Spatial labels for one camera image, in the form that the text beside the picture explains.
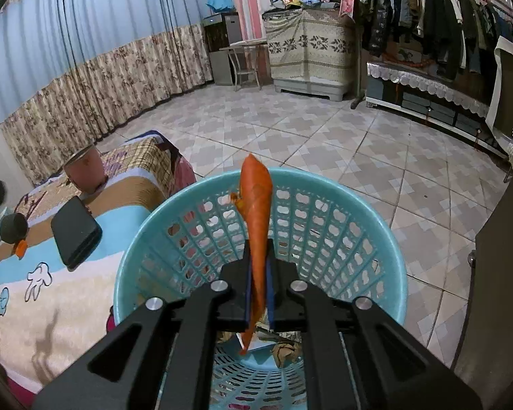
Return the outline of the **low shelf with lace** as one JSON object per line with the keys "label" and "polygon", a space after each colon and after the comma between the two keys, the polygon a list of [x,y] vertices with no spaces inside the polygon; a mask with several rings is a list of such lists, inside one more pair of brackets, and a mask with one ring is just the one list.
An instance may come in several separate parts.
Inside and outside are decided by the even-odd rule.
{"label": "low shelf with lace", "polygon": [[488,106],[443,82],[385,63],[369,62],[366,100],[441,129],[488,154],[507,158],[487,126]]}

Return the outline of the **blue floral curtain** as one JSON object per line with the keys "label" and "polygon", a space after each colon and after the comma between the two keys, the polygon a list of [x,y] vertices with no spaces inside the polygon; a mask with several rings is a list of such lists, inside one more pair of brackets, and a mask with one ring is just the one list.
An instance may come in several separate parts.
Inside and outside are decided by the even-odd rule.
{"label": "blue floral curtain", "polygon": [[206,0],[7,0],[0,128],[32,183],[142,111],[212,78]]}

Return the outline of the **black ribbed cup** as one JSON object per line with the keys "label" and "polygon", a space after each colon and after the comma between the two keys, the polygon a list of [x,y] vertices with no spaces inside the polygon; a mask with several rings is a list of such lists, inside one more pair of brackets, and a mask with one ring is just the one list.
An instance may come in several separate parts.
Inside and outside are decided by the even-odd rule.
{"label": "black ribbed cup", "polygon": [[16,244],[26,239],[28,224],[26,217],[21,213],[12,213],[2,218],[0,223],[0,237],[4,243]]}

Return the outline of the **clothes rack with garments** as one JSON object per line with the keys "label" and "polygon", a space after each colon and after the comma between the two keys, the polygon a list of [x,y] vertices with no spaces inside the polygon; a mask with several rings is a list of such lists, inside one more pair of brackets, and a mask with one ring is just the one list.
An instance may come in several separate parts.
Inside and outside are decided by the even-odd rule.
{"label": "clothes rack with garments", "polygon": [[358,82],[405,84],[448,101],[488,105],[499,40],[513,21],[487,0],[342,0],[354,22]]}

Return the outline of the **pink cartoon mug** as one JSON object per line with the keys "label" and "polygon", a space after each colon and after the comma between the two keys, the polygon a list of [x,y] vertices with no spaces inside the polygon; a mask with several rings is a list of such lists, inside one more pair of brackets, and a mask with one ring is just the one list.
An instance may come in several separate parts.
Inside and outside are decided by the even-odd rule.
{"label": "pink cartoon mug", "polygon": [[64,171],[82,193],[93,194],[107,181],[104,162],[95,145],[72,154],[64,164]]}

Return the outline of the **cartoon striped blanket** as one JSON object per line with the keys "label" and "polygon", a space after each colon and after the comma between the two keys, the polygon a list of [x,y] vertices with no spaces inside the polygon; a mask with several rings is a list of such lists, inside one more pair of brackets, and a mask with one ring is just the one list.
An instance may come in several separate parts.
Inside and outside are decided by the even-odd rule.
{"label": "cartoon striped blanket", "polygon": [[[195,181],[178,149],[148,131],[103,155],[107,181],[85,195],[65,174],[23,197],[27,250],[19,260],[0,244],[0,376],[23,405],[115,326],[114,286],[120,259],[142,222],[169,196]],[[103,230],[74,271],[59,256],[51,221],[78,196]]]}

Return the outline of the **grey water dispenser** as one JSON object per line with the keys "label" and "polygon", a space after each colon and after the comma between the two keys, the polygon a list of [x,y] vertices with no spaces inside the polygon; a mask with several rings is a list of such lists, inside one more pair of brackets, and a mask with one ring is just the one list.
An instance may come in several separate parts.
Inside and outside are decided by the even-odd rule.
{"label": "grey water dispenser", "polygon": [[203,34],[216,85],[232,86],[234,70],[227,49],[242,40],[240,17],[237,12],[218,13],[202,20]]}

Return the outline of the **light blue plastic basket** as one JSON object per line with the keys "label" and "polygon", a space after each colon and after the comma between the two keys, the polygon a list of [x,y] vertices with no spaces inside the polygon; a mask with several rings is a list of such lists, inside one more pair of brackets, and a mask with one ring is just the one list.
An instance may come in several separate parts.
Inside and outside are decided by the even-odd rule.
{"label": "light blue plastic basket", "polygon": [[[242,314],[265,302],[264,319],[275,316],[271,265],[292,263],[303,282],[333,299],[371,298],[398,323],[408,307],[404,259],[383,218],[360,193],[300,170],[274,167],[271,209],[265,226],[265,259],[240,278]],[[126,319],[147,300],[188,298],[216,281],[232,264],[251,259],[249,221],[242,215],[247,193],[241,172],[201,180],[163,202],[142,223],[117,270],[113,316]],[[296,356],[277,366],[271,348],[252,350],[237,339],[216,347],[210,407],[303,409],[306,381]]]}

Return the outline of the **dark wooden cabinet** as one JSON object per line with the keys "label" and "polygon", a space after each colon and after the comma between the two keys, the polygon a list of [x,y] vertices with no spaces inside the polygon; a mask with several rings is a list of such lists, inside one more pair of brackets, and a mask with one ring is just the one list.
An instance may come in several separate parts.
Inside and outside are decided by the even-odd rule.
{"label": "dark wooden cabinet", "polygon": [[[513,172],[513,43],[500,37],[486,117]],[[466,319],[452,368],[485,409],[513,409],[513,175],[475,237]]]}

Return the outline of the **covered dresser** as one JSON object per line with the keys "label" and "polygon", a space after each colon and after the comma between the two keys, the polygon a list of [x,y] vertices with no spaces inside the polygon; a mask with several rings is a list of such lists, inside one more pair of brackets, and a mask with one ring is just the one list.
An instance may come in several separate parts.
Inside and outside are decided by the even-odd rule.
{"label": "covered dresser", "polygon": [[263,14],[275,90],[340,102],[356,80],[355,23],[336,9]]}

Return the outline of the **orange plastic bag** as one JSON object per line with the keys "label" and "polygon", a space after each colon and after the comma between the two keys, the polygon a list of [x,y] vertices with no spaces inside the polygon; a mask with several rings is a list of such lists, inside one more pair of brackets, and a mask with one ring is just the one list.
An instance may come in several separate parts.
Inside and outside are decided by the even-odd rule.
{"label": "orange plastic bag", "polygon": [[267,306],[266,258],[272,191],[267,167],[249,154],[242,162],[239,189],[229,195],[247,226],[251,254],[250,320],[242,336],[245,347],[248,347]]}

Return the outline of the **brown wrapper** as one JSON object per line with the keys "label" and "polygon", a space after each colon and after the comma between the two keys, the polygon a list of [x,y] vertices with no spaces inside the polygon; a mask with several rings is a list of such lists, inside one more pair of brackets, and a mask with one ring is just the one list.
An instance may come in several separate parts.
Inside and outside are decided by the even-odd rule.
{"label": "brown wrapper", "polygon": [[300,361],[302,346],[300,342],[281,341],[272,347],[271,354],[276,367],[283,369]]}

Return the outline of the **orange lid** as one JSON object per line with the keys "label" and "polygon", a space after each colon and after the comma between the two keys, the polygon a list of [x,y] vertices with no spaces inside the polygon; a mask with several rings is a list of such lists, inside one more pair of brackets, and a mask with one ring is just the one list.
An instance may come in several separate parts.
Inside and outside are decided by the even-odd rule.
{"label": "orange lid", "polygon": [[21,260],[26,254],[28,244],[26,240],[20,240],[13,247],[13,253]]}

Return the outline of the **light blue paper packet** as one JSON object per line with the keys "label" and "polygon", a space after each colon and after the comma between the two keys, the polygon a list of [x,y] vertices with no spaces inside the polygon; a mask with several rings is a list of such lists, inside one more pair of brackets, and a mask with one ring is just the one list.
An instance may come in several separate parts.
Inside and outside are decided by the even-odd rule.
{"label": "light blue paper packet", "polygon": [[271,347],[272,345],[281,342],[281,336],[279,334],[264,328],[257,328],[255,330],[248,347],[245,347],[242,336],[242,333],[236,333],[236,337],[241,346],[241,354],[262,350],[266,347]]}

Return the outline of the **small metal chair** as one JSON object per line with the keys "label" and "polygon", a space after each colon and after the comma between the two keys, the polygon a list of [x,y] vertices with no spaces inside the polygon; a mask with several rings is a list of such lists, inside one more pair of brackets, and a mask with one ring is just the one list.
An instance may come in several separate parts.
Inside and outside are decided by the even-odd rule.
{"label": "small metal chair", "polygon": [[234,91],[242,88],[242,79],[253,80],[258,89],[262,88],[258,74],[258,52],[268,46],[264,38],[242,40],[225,48],[229,62],[233,66]]}

